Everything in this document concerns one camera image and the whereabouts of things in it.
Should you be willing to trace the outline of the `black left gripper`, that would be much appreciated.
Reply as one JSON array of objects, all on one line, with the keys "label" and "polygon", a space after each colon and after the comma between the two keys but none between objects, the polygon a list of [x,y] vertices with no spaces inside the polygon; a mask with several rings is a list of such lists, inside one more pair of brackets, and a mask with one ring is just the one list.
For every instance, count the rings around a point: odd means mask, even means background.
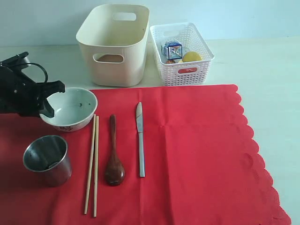
[{"label": "black left gripper", "polygon": [[[1,113],[16,113],[23,117],[38,117],[42,114],[53,118],[54,109],[46,98],[57,92],[65,92],[62,81],[35,82],[19,69],[0,68]],[[45,98],[41,103],[39,96]]]}]

